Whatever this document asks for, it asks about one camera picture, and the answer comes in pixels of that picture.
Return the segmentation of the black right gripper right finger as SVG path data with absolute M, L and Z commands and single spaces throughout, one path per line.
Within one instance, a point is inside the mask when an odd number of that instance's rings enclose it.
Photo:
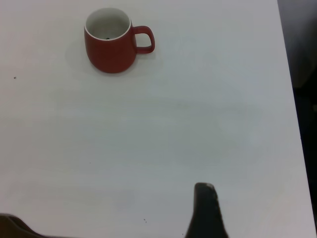
M 210 183 L 195 184 L 193 215 L 185 237 L 229 237 L 223 223 L 217 192 Z

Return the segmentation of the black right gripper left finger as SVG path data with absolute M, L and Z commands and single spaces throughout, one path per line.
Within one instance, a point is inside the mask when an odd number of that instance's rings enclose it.
M 0 237 L 1 238 L 48 238 L 31 229 L 17 216 L 0 214 Z

